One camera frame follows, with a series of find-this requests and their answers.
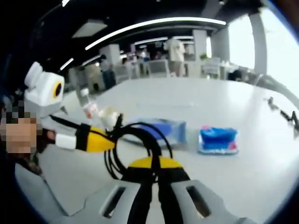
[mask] table surface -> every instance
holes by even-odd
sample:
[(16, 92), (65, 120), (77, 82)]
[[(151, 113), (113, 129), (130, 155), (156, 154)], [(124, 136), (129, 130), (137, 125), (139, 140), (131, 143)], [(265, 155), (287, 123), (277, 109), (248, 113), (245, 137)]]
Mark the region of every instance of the table surface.
[[(190, 178), (222, 197), (232, 214), (264, 223), (289, 196), (299, 176), (299, 138), (279, 112), (270, 109), (265, 100), (269, 97), (286, 112), (299, 114), (279, 93), (244, 83), (192, 78), (129, 80), (96, 101), (100, 108), (113, 106), (126, 120), (185, 120), (188, 145), (174, 147), (174, 158)], [(239, 154), (197, 153), (197, 133), (203, 125), (236, 128)], [(119, 142), (118, 153), (125, 165), (146, 156), (144, 148), (124, 141)], [(103, 154), (46, 150), (40, 163), (64, 208), (72, 206), (67, 201), (74, 195), (87, 196), (111, 180)], [(153, 196), (147, 223), (163, 223), (157, 196)]]

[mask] standing person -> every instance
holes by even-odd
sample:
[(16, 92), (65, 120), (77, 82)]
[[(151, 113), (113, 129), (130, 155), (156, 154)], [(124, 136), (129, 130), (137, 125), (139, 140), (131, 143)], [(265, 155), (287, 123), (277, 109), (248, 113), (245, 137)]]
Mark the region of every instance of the standing person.
[(116, 81), (114, 72), (112, 71), (112, 64), (108, 62), (106, 55), (102, 55), (100, 57), (100, 67), (103, 74), (105, 88), (106, 90), (109, 90), (116, 85)]
[(177, 77), (183, 76), (182, 67), (185, 60), (185, 48), (183, 43), (180, 40), (174, 39), (172, 36), (170, 36), (164, 45), (164, 50), (168, 51), (168, 66), (170, 73), (175, 73)]

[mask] white shirt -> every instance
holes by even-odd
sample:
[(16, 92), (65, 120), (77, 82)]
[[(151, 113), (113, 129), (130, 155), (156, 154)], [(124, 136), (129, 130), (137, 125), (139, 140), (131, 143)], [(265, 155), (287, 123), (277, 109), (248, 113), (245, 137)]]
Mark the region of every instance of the white shirt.
[(108, 71), (110, 69), (110, 64), (107, 61), (107, 59), (103, 59), (102, 62), (100, 63), (100, 67), (102, 69), (102, 72)]
[(185, 48), (181, 41), (174, 38), (169, 39), (164, 45), (164, 50), (168, 51), (170, 61), (184, 61)]

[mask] ceiling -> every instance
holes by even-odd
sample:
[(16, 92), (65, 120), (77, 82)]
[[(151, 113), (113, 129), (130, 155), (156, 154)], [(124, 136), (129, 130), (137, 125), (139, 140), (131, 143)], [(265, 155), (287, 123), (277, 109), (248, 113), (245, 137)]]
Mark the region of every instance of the ceiling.
[[(65, 7), (60, 0), (11, 0), (1, 4), (0, 8), (4, 10), (1, 15), (5, 15), (1, 23), (6, 30), (2, 57), (12, 52), (18, 42), (18, 46), (28, 46), (35, 59), (53, 72), (58, 72), (70, 58), (74, 58), (70, 66), (81, 64), (96, 56), (99, 48), (112, 42), (125, 49), (130, 43), (140, 40), (192, 35), (194, 28), (206, 29), (209, 34), (224, 27), (198, 21), (164, 22), (115, 35), (85, 50), (97, 39), (139, 22), (178, 16), (230, 22), (242, 14), (255, 12), (261, 6), (259, 0), (227, 0), (224, 6), (218, 0), (70, 0)], [(72, 38), (88, 19), (102, 21), (107, 27), (90, 37)]]

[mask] white table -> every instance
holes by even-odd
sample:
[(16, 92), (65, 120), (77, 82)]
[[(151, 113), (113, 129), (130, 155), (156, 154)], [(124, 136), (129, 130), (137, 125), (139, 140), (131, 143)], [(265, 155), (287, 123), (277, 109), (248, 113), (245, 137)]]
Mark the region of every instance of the white table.
[[(299, 176), (299, 139), (294, 139), (293, 127), (279, 112), (270, 110), (264, 100), (270, 96), (286, 112), (299, 114), (279, 93), (244, 83), (191, 78), (129, 80), (99, 96), (97, 102), (103, 108), (117, 108), (127, 120), (185, 120), (189, 145), (174, 148), (174, 158), (192, 179), (222, 197), (232, 214), (261, 224), (289, 196)], [(196, 153), (197, 130), (203, 125), (238, 129), (239, 154)], [(125, 165), (146, 156), (145, 149), (123, 141), (118, 152)], [(55, 182), (50, 187), (62, 203), (82, 192), (93, 193), (111, 180), (103, 154), (47, 149), (40, 162), (49, 182)], [(147, 223), (163, 223), (157, 196)]]

